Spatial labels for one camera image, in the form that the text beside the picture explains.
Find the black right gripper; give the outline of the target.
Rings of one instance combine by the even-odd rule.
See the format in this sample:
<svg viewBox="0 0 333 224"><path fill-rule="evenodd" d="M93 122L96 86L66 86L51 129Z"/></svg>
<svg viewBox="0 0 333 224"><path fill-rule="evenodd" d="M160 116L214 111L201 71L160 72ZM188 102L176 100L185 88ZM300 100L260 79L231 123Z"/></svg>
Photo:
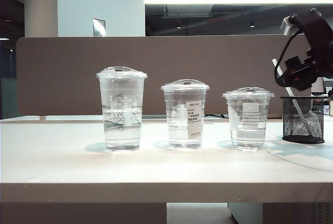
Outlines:
<svg viewBox="0 0 333 224"><path fill-rule="evenodd" d="M287 87L304 91L319 76L332 76L332 28L316 8L305 9L291 16L291 22L304 33L310 49L308 58L298 56L285 61L287 70L282 78Z"/></svg>

